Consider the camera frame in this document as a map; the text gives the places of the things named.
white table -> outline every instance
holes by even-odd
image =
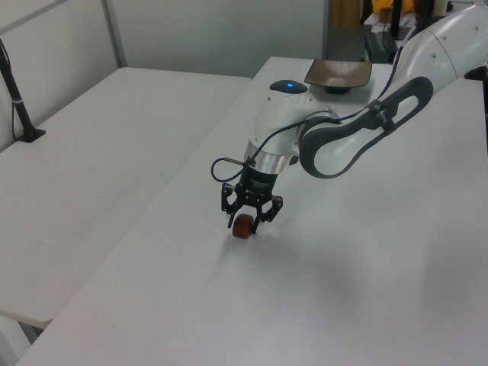
[[[269,84],[302,81],[310,65],[266,63],[20,366],[488,359],[480,82],[441,91],[341,178],[285,170],[274,189],[283,210],[249,241],[226,228],[211,162],[238,159]],[[354,111],[389,70],[374,66],[367,87],[322,98]]]
[[[119,69],[2,152],[0,315],[46,326],[249,82]]]

white wall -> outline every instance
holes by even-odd
[[[55,5],[57,0],[0,0],[0,34],[18,21],[36,14],[43,8]]]
[[[117,69],[101,0],[63,2],[0,37],[34,125]],[[0,78],[0,151],[12,142],[10,110],[10,95]],[[19,134],[18,120],[16,126]]]
[[[328,0],[107,1],[128,66],[253,77],[270,56],[322,57]]]

robotic arm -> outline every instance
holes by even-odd
[[[486,65],[488,7],[474,5],[444,18],[417,34],[396,57],[387,89],[363,111],[349,116],[354,118],[346,124],[340,121],[347,117],[338,118],[324,108],[305,85],[282,80],[270,86],[247,146],[239,183],[226,183],[236,176],[219,180],[224,182],[221,208],[230,215],[229,228],[242,206],[256,209],[255,220],[239,215],[235,236],[255,233],[259,223],[275,218],[283,199],[274,196],[272,189],[286,166],[299,159],[314,177],[344,174],[366,150],[419,113],[435,93]],[[230,204],[233,193],[236,199]],[[271,208],[264,212],[268,202]]]

cable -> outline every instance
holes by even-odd
[[[380,93],[380,95],[377,97],[377,99],[381,98],[383,96],[383,94],[387,91],[387,89],[390,87],[390,84],[393,80],[393,77],[395,76],[395,71],[397,70],[397,66],[398,66],[398,62],[400,61],[400,55],[402,53],[402,50],[403,50],[403,46],[401,46],[399,49],[398,49],[398,53],[396,54],[396,59],[395,59],[395,62],[393,63],[393,69],[391,70],[391,74],[390,74],[390,77],[387,81],[387,84],[384,86],[383,88],[383,91]],[[340,117],[340,118],[334,118],[334,119],[331,119],[330,117],[324,117],[323,120],[321,120],[319,123],[324,123],[324,122],[330,122],[330,123],[333,123],[333,124],[341,124],[342,121],[344,120],[348,120],[350,118],[353,118],[353,117],[356,117],[358,114],[360,114],[366,107],[362,108],[361,110],[353,113],[353,114],[350,114],[348,116],[345,116],[345,117]],[[212,163],[212,166],[210,167],[210,174],[212,175],[212,178],[215,180],[215,181],[218,181],[219,183],[227,183],[229,181],[232,181],[234,179],[236,179],[237,177],[239,177],[242,172],[244,171],[245,168],[247,168],[248,166],[250,166],[253,162],[254,162],[254,159],[256,158],[256,156],[262,151],[262,149],[265,147],[265,145],[269,142],[269,140],[271,140],[273,137],[275,137],[276,135],[278,135],[279,133],[282,133],[284,131],[287,131],[291,128],[295,128],[295,127],[299,127],[301,126],[302,124],[305,124],[307,121],[308,121],[308,118],[310,116],[313,116],[314,114],[318,114],[318,113],[324,113],[324,112],[327,112],[327,111],[316,111],[316,112],[313,112],[313,113],[310,113],[308,114],[307,116],[305,116],[303,118],[303,120],[301,120],[300,122],[296,122],[295,124],[291,124],[289,126],[286,126],[286,127],[282,127],[281,129],[279,130],[276,130],[275,132],[273,132],[272,134],[270,134],[268,137],[266,137],[266,139],[262,142],[262,144],[259,146],[259,148],[256,150],[256,152],[254,153],[254,155],[249,158],[247,161],[245,161],[243,164],[242,164],[242,169],[239,170],[235,175],[233,175],[232,177],[230,178],[227,178],[227,179],[220,179],[218,178],[216,175],[215,175],[215,172],[214,172],[214,169],[215,169],[215,165],[218,163],[218,162],[222,162],[222,161],[229,161],[229,160],[232,160],[232,159],[229,159],[229,158],[219,158],[219,159],[216,159],[213,163]]]
[[[242,171],[250,166],[253,162],[254,162],[254,159],[256,158],[256,156],[261,152],[261,150],[263,149],[263,147],[265,147],[265,145],[269,142],[269,140],[271,140],[273,137],[275,137],[276,135],[278,135],[279,133],[282,133],[286,130],[289,130],[289,129],[292,129],[292,128],[295,128],[295,127],[298,127],[302,124],[305,124],[307,121],[308,121],[308,118],[310,116],[313,116],[314,114],[318,114],[318,113],[324,113],[324,112],[328,112],[328,110],[326,111],[316,111],[316,112],[313,112],[313,113],[310,113],[308,114],[307,116],[305,116],[303,118],[302,121],[300,122],[296,122],[295,124],[291,124],[289,126],[286,126],[286,127],[282,127],[280,128],[279,130],[276,130],[275,132],[273,132],[271,135],[269,135],[268,137],[265,138],[265,140],[262,142],[262,144],[259,146],[259,148],[255,151],[254,155],[251,156],[251,158],[249,158],[246,162],[244,162],[243,164],[243,167],[241,170],[239,170],[235,175],[233,175],[232,177],[230,178],[227,178],[227,179],[220,179],[220,178],[217,178],[216,175],[215,175],[215,172],[214,172],[214,169],[215,169],[215,165],[218,163],[218,162],[222,162],[222,161],[227,161],[228,158],[219,158],[219,159],[216,159],[213,163],[212,163],[212,166],[210,167],[210,173],[212,174],[212,178],[216,181],[218,181],[219,183],[227,183],[229,181],[232,181],[233,179],[236,179],[237,177],[239,177],[241,174],[242,174]],[[333,120],[333,123],[339,123],[342,119],[335,119]]]
[[[2,42],[2,39],[0,38],[0,47],[2,48],[2,52],[3,54],[5,55],[5,58],[7,59],[7,63],[8,63],[8,67],[10,68],[11,70],[11,64],[10,64],[10,57],[8,57],[8,52],[7,52],[7,49],[5,48],[3,42]]]
[[[12,102],[12,136],[14,137],[14,141],[17,141],[17,137],[15,136],[15,128],[14,128],[14,102]]]
[[[1,38],[0,38],[0,47],[2,48],[2,52],[5,55],[5,58],[7,59],[8,68],[10,70],[12,70],[12,65],[10,63],[10,57],[8,56],[7,49],[5,48],[5,45],[3,44]],[[14,102],[12,102],[11,127],[12,127],[12,137],[14,138],[14,141],[17,141],[17,137],[15,136],[15,128],[14,128]]]
[[[381,43],[383,44],[383,47],[386,51],[391,52],[390,49],[388,49],[387,45],[384,42],[384,34],[385,34],[385,29],[387,27],[387,19],[388,15],[390,15],[390,10],[393,7],[393,2],[391,2],[390,7],[387,10],[387,14],[385,15],[384,23],[383,23],[383,33],[381,34]]]

yellow object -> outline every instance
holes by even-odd
[[[393,0],[372,0],[373,12],[380,14],[381,9],[388,9],[393,4]],[[404,14],[413,11],[413,0],[403,0],[402,11]]]

